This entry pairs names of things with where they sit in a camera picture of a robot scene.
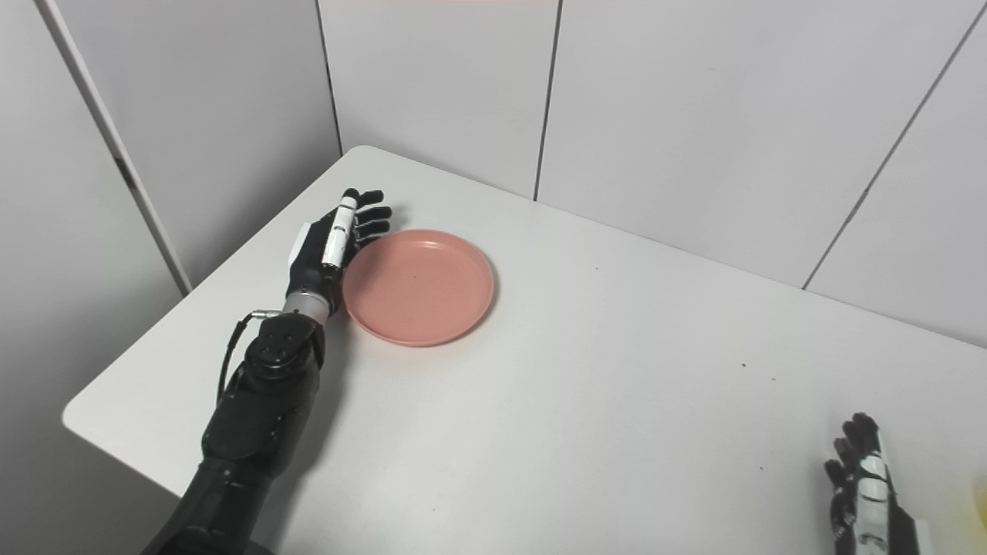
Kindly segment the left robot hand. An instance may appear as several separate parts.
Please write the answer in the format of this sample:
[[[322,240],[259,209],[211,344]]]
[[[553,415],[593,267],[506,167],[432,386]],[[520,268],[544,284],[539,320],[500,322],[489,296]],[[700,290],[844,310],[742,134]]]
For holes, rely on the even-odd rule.
[[[342,279],[356,254],[391,231],[392,208],[381,190],[347,189],[341,203],[308,226],[289,267],[286,295],[317,294],[331,305],[342,299]]]

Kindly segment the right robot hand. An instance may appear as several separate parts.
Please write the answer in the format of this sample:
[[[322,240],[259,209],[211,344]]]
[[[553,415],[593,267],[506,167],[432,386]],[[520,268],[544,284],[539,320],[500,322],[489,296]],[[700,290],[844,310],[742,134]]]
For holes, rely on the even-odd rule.
[[[931,554],[928,524],[899,502],[877,422],[854,413],[841,429],[824,463],[835,554]]]

